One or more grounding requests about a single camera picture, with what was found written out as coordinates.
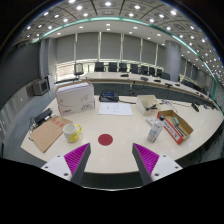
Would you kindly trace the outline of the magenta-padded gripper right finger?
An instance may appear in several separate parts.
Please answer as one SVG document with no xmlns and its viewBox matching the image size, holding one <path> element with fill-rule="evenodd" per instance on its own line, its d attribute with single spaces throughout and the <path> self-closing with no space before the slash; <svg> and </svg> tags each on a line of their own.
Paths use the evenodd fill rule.
<svg viewBox="0 0 224 224">
<path fill-rule="evenodd" d="M 182 169 L 179 164 L 167 155 L 158 155 L 137 143 L 133 144 L 132 154 L 138 166 L 143 185 L 147 185 Z"/>
</svg>

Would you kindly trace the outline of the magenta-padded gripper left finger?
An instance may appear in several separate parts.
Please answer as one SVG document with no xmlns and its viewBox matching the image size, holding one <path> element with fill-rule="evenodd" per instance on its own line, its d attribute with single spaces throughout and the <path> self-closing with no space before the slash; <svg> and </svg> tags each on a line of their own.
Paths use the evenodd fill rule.
<svg viewBox="0 0 224 224">
<path fill-rule="evenodd" d="M 91 146 L 87 143 L 66 155 L 56 155 L 44 164 L 42 169 L 79 185 L 90 154 Z"/>
</svg>

